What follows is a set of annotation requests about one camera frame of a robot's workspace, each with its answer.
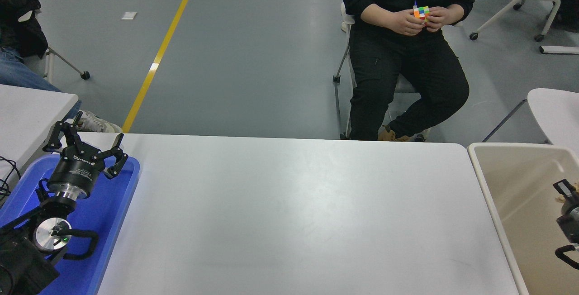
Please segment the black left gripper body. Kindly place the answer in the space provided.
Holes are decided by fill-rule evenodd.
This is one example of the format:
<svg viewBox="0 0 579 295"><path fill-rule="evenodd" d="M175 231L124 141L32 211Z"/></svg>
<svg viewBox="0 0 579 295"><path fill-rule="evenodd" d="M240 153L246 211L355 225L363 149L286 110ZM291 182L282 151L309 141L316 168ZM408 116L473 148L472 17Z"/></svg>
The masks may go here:
<svg viewBox="0 0 579 295"><path fill-rule="evenodd" d="M57 192L62 190L61 186L71 185L80 188L83 194L91 194L105 167L104 159L95 159L99 152L91 145L64 148L47 183L49 190Z"/></svg>

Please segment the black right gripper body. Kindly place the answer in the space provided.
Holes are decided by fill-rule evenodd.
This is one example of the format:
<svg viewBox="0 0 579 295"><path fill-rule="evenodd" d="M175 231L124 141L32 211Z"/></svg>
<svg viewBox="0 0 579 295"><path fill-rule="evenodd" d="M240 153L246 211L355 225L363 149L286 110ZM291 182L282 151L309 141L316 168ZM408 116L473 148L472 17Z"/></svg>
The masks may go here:
<svg viewBox="0 0 579 295"><path fill-rule="evenodd" d="M561 209L562 215L556 219L562 232L571 243L579 243L579 209L578 202L565 200Z"/></svg>

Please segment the person's left hand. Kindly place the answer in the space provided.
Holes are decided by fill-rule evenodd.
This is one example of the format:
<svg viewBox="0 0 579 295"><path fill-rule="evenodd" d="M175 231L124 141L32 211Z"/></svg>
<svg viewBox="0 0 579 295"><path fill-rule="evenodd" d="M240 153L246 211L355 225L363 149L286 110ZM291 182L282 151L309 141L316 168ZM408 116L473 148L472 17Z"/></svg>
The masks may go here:
<svg viewBox="0 0 579 295"><path fill-rule="evenodd" d="M428 21L425 21L425 28L428 32L439 31L450 19L450 10L444 7L430 8Z"/></svg>

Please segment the person's right hand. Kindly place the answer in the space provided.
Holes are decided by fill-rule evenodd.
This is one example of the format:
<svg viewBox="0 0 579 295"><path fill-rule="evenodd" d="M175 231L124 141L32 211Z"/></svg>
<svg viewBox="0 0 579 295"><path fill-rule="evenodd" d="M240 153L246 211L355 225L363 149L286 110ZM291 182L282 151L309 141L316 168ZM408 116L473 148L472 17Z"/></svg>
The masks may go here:
<svg viewBox="0 0 579 295"><path fill-rule="evenodd" d="M410 37L420 33L424 27L424 20L414 17L413 11L411 10L404 10L392 14L390 29L395 33Z"/></svg>

